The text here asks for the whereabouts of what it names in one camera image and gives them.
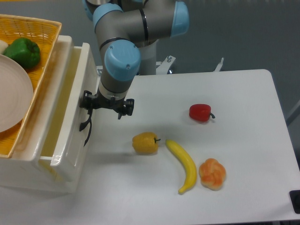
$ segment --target yellow bell pepper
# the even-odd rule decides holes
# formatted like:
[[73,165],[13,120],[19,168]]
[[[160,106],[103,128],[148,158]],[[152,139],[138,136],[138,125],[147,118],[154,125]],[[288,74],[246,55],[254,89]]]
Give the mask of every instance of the yellow bell pepper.
[[157,141],[160,141],[160,139],[155,133],[143,132],[132,138],[132,147],[137,153],[152,154],[158,150]]

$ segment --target white drawer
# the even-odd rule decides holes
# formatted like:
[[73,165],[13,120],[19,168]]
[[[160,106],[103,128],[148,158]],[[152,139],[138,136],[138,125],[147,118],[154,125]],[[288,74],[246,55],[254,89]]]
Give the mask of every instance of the white drawer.
[[95,94],[98,74],[90,45],[59,36],[39,98],[12,158],[0,158],[0,185],[50,191],[76,189],[88,148],[84,90]]

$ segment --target banana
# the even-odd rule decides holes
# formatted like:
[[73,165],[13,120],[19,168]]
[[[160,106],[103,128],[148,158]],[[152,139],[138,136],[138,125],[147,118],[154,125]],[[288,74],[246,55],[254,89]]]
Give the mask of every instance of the banana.
[[190,155],[179,144],[173,140],[166,140],[165,144],[170,152],[183,164],[186,171],[184,185],[178,190],[178,193],[182,195],[195,185],[197,181],[197,168]]

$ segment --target yellow basket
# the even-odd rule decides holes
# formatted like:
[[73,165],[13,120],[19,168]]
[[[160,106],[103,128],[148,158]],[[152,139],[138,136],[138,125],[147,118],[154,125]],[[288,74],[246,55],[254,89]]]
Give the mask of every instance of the yellow basket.
[[41,54],[39,64],[32,69],[26,69],[34,90],[30,107],[22,121],[0,133],[0,158],[11,158],[17,142],[22,138],[25,124],[28,122],[30,112],[38,98],[40,84],[44,79],[45,71],[60,30],[60,22],[23,16],[0,15],[0,40],[11,44],[19,37],[29,38],[31,41],[37,43]]

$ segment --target pepper stem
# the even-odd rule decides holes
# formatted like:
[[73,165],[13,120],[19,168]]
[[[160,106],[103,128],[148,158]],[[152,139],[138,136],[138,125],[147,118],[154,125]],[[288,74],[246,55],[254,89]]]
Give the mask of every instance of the pepper stem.
[[214,115],[214,114],[210,113],[210,115],[211,115],[211,117],[212,117],[213,119],[215,118],[215,115]]
[[158,142],[158,141],[160,141],[160,138],[159,139],[154,138],[155,143]]

